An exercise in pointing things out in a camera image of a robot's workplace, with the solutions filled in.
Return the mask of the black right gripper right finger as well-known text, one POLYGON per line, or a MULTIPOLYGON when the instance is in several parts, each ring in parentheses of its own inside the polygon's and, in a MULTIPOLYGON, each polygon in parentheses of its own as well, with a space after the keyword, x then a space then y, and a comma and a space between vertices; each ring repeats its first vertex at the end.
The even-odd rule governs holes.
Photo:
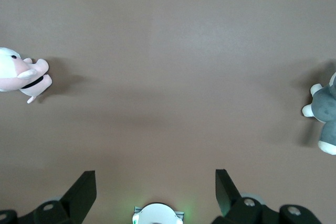
POLYGON ((262 223, 262 204, 252 197, 242 197, 227 170, 215 171, 216 200, 221 215, 216 223, 262 223))

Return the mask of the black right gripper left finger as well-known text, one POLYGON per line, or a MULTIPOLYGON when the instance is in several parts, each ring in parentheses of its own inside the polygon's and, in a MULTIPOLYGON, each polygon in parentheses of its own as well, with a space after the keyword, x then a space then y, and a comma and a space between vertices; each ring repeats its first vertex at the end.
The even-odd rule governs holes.
POLYGON ((35 223, 83 223, 97 197, 95 171, 85 171, 59 200, 35 210, 35 223))

